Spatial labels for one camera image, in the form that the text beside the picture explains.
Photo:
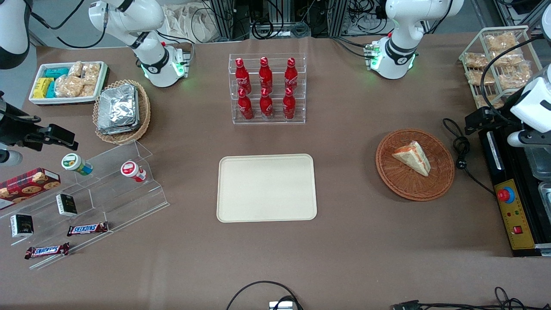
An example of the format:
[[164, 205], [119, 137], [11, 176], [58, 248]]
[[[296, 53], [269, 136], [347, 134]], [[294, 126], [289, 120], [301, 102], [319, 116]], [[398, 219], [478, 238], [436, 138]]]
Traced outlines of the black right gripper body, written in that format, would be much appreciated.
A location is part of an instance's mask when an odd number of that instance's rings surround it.
[[8, 104], [3, 98], [4, 92], [0, 92], [0, 141], [7, 146], [24, 147], [24, 137], [28, 133], [38, 132], [41, 121], [38, 116], [31, 116], [28, 113]]

